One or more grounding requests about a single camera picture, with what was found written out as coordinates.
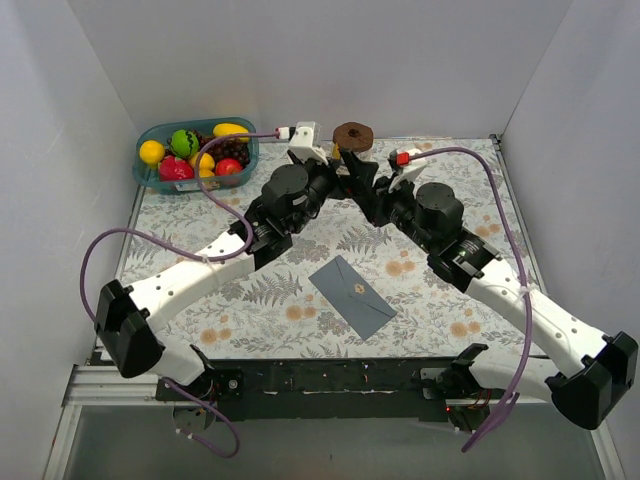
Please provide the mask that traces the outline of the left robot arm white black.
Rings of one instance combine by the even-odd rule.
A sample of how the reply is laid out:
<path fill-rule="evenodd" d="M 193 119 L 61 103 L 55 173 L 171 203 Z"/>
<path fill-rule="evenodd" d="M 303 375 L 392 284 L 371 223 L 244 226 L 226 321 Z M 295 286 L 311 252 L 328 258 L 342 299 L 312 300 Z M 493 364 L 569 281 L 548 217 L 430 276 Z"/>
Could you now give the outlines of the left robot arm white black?
<path fill-rule="evenodd" d="M 292 246 L 292 237 L 329 199 L 365 198 L 378 170 L 345 151 L 331 160 L 315 147 L 290 147 L 288 164 L 276 168 L 260 195 L 217 239 L 182 262 L 124 286 L 118 280 L 100 291 L 95 330 L 120 375 L 167 377 L 193 400 L 205 398 L 213 377 L 205 356 L 162 337 L 168 323 L 222 285 L 271 263 Z"/>

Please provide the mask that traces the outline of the grey envelope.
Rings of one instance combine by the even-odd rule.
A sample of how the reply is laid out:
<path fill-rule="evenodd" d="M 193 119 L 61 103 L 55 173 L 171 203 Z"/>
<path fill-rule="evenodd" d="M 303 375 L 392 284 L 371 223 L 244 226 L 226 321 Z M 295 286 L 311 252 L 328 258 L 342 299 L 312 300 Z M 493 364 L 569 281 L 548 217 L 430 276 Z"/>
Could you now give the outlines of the grey envelope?
<path fill-rule="evenodd" d="M 342 256 L 330 260 L 309 280 L 362 340 L 368 340 L 397 315 Z"/>

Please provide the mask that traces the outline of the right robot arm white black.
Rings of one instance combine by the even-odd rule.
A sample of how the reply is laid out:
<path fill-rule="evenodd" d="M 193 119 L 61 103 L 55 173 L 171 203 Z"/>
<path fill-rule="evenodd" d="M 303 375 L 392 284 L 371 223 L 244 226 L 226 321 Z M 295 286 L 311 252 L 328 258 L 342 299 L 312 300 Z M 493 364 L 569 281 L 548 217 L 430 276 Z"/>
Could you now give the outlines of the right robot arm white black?
<path fill-rule="evenodd" d="M 425 251 L 441 280 L 531 332 L 553 364 L 542 382 L 551 403 L 575 425 L 598 428 L 634 384 L 638 342 L 585 324 L 537 289 L 524 292 L 499 251 L 463 226 L 464 207 L 449 186 L 381 177 L 373 192 L 375 222 L 393 224 Z"/>

